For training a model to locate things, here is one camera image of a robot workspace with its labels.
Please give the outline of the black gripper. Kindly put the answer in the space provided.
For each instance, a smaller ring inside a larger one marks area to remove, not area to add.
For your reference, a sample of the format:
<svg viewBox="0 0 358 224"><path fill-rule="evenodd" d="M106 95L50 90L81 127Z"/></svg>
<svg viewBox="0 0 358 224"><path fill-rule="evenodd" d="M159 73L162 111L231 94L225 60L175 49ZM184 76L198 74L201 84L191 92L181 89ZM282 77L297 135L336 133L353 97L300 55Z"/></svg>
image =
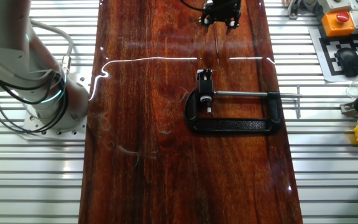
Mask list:
<svg viewBox="0 0 358 224"><path fill-rule="evenodd" d="M210 26L216 19L226 19L226 34L239 27L241 14L241 0L210 0L204 3L200 17L202 26Z"/></svg>

